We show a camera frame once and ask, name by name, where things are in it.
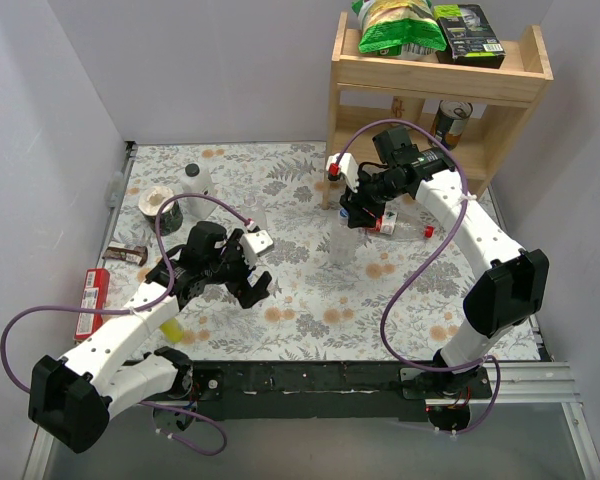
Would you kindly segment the red-label clear bottle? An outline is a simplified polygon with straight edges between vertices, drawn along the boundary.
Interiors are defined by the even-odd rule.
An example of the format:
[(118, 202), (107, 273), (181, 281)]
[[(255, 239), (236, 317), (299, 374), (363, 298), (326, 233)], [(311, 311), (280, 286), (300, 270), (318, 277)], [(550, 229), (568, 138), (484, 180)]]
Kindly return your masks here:
[(376, 220), (374, 231), (396, 241), (417, 240), (424, 236), (424, 225), (415, 217), (386, 210)]

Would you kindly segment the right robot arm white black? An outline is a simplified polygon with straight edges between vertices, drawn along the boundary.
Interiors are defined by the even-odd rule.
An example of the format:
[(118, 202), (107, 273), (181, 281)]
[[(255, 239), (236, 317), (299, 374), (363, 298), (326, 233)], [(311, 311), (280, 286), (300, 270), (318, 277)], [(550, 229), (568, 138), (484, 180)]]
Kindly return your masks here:
[(455, 397), (477, 379), (499, 339), (541, 308), (549, 260), (540, 249), (523, 248), (489, 217), (470, 194), (463, 169), (439, 140), (420, 151), (409, 136), (414, 123), (384, 119), (381, 124), (384, 131), (373, 138), (379, 172), (364, 172), (347, 147), (328, 159), (325, 171), (332, 181), (346, 181), (340, 204), (349, 228), (372, 228), (387, 202), (408, 195), (445, 229), (440, 246), (455, 243), (468, 261), (476, 282), (463, 300), (464, 319), (431, 365), (386, 348), (413, 372), (403, 386), (415, 396)]

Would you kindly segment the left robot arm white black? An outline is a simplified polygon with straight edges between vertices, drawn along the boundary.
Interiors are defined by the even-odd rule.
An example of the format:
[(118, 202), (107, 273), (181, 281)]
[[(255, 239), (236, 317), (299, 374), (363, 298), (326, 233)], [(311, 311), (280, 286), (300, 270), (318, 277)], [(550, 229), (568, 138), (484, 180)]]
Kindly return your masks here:
[(75, 453), (91, 448), (110, 420), (156, 394), (185, 398), (194, 385), (193, 364), (182, 352), (162, 347), (140, 362), (127, 360), (161, 325), (175, 318), (208, 285), (223, 285), (244, 309), (265, 299), (272, 280), (250, 277), (272, 250), (269, 233), (251, 225), (232, 232), (200, 221), (187, 242), (167, 251), (126, 303), (88, 339), (33, 370), (29, 418)]

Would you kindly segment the white square bottle black cap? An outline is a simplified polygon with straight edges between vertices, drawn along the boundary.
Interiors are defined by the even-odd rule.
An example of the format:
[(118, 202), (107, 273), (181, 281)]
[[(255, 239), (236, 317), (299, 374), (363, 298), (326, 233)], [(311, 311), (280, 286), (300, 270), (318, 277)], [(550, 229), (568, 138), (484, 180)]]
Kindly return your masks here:
[(198, 220), (206, 220), (216, 209), (216, 203), (203, 199), (203, 196), (216, 196), (215, 184), (204, 165), (188, 163), (180, 176), (180, 188), (186, 194), (199, 194), (199, 197), (184, 199), (187, 210)]

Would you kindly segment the yellow squeeze bottle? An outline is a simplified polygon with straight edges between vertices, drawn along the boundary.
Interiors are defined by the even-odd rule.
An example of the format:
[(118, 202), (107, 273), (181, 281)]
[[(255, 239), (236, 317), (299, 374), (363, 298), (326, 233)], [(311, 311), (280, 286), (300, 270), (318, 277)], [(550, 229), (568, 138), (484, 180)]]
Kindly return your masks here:
[(184, 330), (176, 318), (165, 321), (159, 329), (165, 338), (173, 344), (181, 342), (184, 337)]

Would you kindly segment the brown snack bar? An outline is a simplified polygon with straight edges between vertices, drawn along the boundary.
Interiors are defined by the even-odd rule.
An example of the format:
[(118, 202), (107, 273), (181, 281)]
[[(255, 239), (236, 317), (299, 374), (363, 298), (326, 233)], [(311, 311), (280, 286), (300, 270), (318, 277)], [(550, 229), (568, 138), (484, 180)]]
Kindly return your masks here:
[(109, 246), (102, 254), (104, 260), (120, 260), (137, 266), (143, 266), (148, 260), (148, 249), (145, 246), (127, 248), (125, 246)]

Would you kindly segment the beige paper cup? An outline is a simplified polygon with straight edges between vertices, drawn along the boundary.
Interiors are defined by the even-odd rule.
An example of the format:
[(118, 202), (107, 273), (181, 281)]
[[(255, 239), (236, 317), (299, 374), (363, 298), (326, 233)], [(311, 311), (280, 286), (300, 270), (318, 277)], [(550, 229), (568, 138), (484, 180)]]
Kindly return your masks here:
[(394, 96), (391, 104), (390, 117), (411, 123), (418, 123), (425, 100), (423, 98)]

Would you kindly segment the floral table mat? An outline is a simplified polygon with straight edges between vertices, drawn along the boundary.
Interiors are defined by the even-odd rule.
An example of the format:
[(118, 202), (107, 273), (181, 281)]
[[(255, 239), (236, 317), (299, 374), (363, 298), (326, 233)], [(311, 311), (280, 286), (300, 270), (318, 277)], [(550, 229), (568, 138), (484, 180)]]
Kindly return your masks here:
[[(352, 262), (336, 266), (329, 242), (337, 209), (323, 208), (325, 147), (313, 143), (159, 145), (138, 149), (114, 241), (145, 246), (148, 264), (160, 244), (138, 208), (143, 190), (178, 188), (182, 170), (210, 171), (216, 197), (238, 210), (255, 195), (274, 241), (262, 268), (272, 275), (267, 299), (243, 309), (222, 286), (210, 286), (180, 314), (179, 348), (195, 360), (386, 360), (392, 346), (428, 360), (458, 331), (472, 271), (458, 247), (428, 256), (445, 233), (396, 241), (357, 231)], [(435, 220), (410, 200), (393, 208), (423, 225)]]

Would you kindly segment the dark patterned jar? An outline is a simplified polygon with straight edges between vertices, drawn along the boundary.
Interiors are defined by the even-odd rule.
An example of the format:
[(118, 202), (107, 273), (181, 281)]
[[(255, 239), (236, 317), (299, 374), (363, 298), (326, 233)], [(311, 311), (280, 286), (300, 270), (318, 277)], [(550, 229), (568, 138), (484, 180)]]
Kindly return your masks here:
[(162, 235), (170, 235), (181, 228), (183, 213), (178, 201), (165, 204), (174, 195), (171, 188), (162, 185), (151, 186), (141, 192), (138, 208), (153, 232), (156, 231), (155, 221), (157, 218), (160, 219)]

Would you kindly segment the wooden shelf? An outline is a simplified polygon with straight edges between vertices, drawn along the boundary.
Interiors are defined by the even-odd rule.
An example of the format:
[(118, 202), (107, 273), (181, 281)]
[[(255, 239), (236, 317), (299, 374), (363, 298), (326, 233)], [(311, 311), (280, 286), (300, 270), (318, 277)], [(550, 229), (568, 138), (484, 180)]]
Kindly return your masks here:
[(360, 137), (361, 127), (390, 118), (394, 96), (423, 98), (416, 123), (431, 128), (441, 100), (471, 103), (481, 110), (469, 120), (453, 153), (461, 163), (472, 193), (482, 195), (515, 146), (524, 127), (553, 80), (540, 26), (528, 26), (517, 41), (506, 41), (506, 58), (499, 69), (423, 61), (391, 60), (359, 52), (361, 34), (338, 21), (329, 82), (326, 153), (348, 149), (357, 161), (372, 161), (377, 128)]

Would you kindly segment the tin can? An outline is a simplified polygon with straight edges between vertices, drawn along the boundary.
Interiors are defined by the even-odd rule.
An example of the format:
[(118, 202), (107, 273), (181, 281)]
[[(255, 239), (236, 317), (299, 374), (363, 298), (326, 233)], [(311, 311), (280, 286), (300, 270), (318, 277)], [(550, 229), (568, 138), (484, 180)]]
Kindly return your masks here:
[(431, 135), (448, 150), (455, 149), (473, 110), (473, 105), (469, 102), (441, 100), (431, 127)]

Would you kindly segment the red flat box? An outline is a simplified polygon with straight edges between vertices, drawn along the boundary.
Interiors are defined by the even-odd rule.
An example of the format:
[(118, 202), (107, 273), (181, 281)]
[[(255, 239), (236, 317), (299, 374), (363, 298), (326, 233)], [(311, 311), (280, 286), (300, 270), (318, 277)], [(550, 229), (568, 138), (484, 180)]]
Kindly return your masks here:
[[(106, 305), (110, 274), (105, 268), (93, 268), (86, 272), (81, 307), (89, 310), (103, 309)], [(87, 340), (103, 325), (103, 316), (81, 312), (74, 332), (74, 340)]]

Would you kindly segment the green snack bag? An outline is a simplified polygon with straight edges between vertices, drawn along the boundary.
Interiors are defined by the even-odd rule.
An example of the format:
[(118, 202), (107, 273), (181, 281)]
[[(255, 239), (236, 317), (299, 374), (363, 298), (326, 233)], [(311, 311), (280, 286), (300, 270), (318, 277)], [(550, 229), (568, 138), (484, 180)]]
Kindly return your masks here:
[(360, 25), (362, 54), (425, 56), (447, 47), (430, 1), (354, 1), (352, 10)]

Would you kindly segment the black green box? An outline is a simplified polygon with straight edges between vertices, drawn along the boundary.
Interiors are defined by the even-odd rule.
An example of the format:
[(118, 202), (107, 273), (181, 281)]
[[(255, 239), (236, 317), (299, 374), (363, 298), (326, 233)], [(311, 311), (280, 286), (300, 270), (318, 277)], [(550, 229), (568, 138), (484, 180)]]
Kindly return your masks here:
[(439, 63), (499, 69), (506, 52), (480, 5), (436, 5), (434, 18), (446, 40)]

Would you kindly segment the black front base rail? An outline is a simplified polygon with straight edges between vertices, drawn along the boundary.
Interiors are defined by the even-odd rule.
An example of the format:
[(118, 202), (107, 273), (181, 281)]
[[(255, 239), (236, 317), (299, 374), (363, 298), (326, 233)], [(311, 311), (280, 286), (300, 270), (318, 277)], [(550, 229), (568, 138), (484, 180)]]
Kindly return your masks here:
[(486, 369), (460, 380), (395, 361), (197, 361), (181, 396), (154, 401), (193, 406), (216, 421), (251, 419), (393, 418), (427, 420), (426, 403), (488, 400)]

